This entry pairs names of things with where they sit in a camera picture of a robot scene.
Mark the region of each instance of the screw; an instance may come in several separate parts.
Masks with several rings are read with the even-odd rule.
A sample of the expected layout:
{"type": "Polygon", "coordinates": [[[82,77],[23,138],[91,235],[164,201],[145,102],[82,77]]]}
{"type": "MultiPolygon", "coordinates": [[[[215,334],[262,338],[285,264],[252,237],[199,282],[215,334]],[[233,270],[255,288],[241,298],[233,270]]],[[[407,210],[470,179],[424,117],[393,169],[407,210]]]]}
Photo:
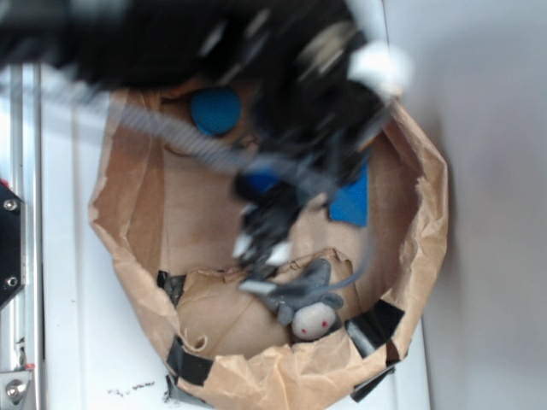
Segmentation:
{"type": "Polygon", "coordinates": [[[17,404],[25,396],[26,385],[23,384],[20,380],[12,380],[6,386],[6,395],[11,400],[12,403],[17,404]]]}
{"type": "Polygon", "coordinates": [[[3,208],[6,211],[14,212],[17,209],[19,209],[19,204],[17,203],[17,201],[15,199],[8,199],[8,200],[3,202],[3,208]]]}
{"type": "Polygon", "coordinates": [[[18,282],[19,281],[17,280],[15,276],[12,276],[11,278],[6,279],[6,285],[9,286],[10,288],[14,288],[18,282]]]}

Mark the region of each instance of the white wall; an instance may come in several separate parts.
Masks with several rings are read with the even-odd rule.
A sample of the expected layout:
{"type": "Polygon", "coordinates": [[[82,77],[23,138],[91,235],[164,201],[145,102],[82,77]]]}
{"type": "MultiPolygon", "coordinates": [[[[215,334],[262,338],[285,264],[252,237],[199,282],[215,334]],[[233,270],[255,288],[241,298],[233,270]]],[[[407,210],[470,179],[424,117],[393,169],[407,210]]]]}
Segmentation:
{"type": "Polygon", "coordinates": [[[424,323],[432,408],[547,408],[547,2],[385,9],[416,63],[405,102],[451,170],[450,249],[424,323]]]}

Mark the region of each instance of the stuffed toy mouse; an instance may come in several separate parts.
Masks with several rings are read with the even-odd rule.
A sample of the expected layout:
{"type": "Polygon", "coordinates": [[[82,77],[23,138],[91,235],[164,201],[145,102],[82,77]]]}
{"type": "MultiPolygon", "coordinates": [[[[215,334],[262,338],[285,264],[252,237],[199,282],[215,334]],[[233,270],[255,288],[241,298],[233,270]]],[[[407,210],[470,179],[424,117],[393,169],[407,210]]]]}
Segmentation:
{"type": "MultiPolygon", "coordinates": [[[[310,293],[329,284],[331,264],[324,259],[316,259],[295,279],[291,286],[303,287],[310,293]]],[[[299,295],[284,292],[283,287],[261,300],[283,325],[291,324],[295,342],[311,342],[336,331],[342,321],[336,309],[344,305],[344,299],[335,293],[299,295]]]]}

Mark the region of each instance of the brown paper bag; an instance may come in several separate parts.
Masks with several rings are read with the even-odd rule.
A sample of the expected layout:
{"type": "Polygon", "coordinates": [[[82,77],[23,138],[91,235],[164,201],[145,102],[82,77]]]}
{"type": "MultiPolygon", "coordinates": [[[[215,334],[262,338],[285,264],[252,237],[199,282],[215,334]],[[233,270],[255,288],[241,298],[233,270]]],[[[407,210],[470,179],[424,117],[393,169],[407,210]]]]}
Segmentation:
{"type": "MultiPolygon", "coordinates": [[[[188,119],[188,93],[202,86],[194,81],[169,93],[122,92],[115,99],[188,119]]],[[[237,91],[246,101],[249,87],[237,91]]],[[[245,204],[233,197],[231,178],[109,123],[91,223],[162,359],[168,362],[174,340],[181,340],[189,357],[212,360],[203,385],[181,377],[181,389],[220,409],[322,409],[382,372],[386,362],[405,357],[446,250],[448,176],[444,160],[400,104],[392,116],[368,166],[373,265],[338,291],[343,320],[380,299],[404,312],[391,340],[366,356],[345,328],[291,345],[288,330],[255,297],[237,290],[241,273],[231,253],[245,204]],[[176,308],[156,285],[158,271],[185,275],[176,308]]],[[[227,138],[247,134],[244,116],[227,138]]],[[[362,258],[360,230],[331,222],[324,210],[306,210],[291,236],[294,262],[279,281],[296,277],[318,255],[332,263],[332,281],[338,281],[362,258]]]]}

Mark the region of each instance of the black electrical tape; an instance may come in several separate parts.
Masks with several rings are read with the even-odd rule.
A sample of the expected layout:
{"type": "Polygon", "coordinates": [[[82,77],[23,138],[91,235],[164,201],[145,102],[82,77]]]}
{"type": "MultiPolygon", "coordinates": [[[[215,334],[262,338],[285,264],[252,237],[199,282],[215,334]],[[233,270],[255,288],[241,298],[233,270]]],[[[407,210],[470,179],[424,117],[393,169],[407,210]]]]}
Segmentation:
{"type": "Polygon", "coordinates": [[[390,374],[395,372],[395,367],[391,367],[389,369],[385,369],[382,373],[380,373],[375,378],[372,378],[368,382],[366,382],[364,385],[361,385],[360,387],[357,387],[356,390],[351,393],[350,397],[353,399],[353,401],[359,403],[362,401],[365,397],[367,397],[374,389],[378,387],[380,383],[390,374]]]}
{"type": "MultiPolygon", "coordinates": [[[[380,300],[367,312],[346,321],[344,326],[364,359],[391,340],[403,316],[404,311],[380,300]]],[[[388,374],[395,371],[396,363],[398,361],[389,363],[381,374],[357,386],[351,398],[356,402],[363,400],[388,374]]]]}
{"type": "Polygon", "coordinates": [[[404,311],[380,300],[344,326],[364,359],[390,341],[403,316],[404,311]]]}
{"type": "Polygon", "coordinates": [[[174,399],[176,401],[182,401],[184,403],[193,404],[195,406],[204,407],[204,408],[213,408],[205,401],[198,399],[197,397],[186,393],[184,390],[179,389],[177,386],[177,378],[172,375],[165,377],[168,382],[168,398],[174,399]]]}
{"type": "Polygon", "coordinates": [[[167,363],[177,376],[197,386],[203,386],[213,366],[212,360],[187,353],[180,337],[173,340],[167,363]]]}
{"type": "Polygon", "coordinates": [[[167,272],[160,271],[157,274],[157,285],[165,290],[169,299],[176,307],[184,293],[186,275],[185,276],[170,276],[167,272]]]}

